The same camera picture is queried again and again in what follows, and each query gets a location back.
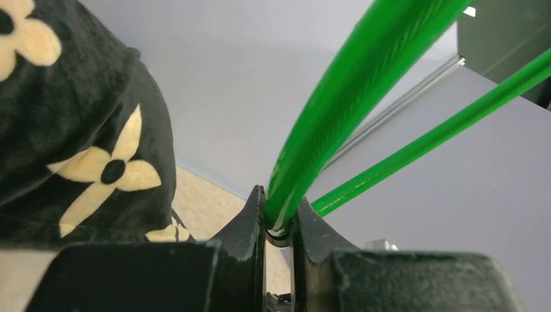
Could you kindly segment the green cable lock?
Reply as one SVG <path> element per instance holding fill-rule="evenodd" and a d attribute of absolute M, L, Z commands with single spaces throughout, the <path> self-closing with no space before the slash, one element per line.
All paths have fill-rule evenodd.
<path fill-rule="evenodd" d="M 293 217 L 323 167 L 357 126 L 470 5 L 374 1 L 323 74 L 274 165 L 266 191 L 268 240 L 286 247 Z M 313 203 L 325 216 L 468 129 L 550 75 L 541 53 L 493 90 Z"/>

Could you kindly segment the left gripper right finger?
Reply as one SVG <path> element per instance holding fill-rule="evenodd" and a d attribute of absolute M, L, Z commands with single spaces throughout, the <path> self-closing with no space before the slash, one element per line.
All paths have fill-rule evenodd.
<path fill-rule="evenodd" d="M 522 311 L 480 253 L 364 250 L 302 200 L 292 220 L 293 311 Z"/>

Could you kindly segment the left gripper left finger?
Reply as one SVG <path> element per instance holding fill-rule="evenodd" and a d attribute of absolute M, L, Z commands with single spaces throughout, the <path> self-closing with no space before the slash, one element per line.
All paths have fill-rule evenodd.
<path fill-rule="evenodd" d="M 27 311 L 265 311 L 264 189 L 209 240 L 63 249 Z"/>

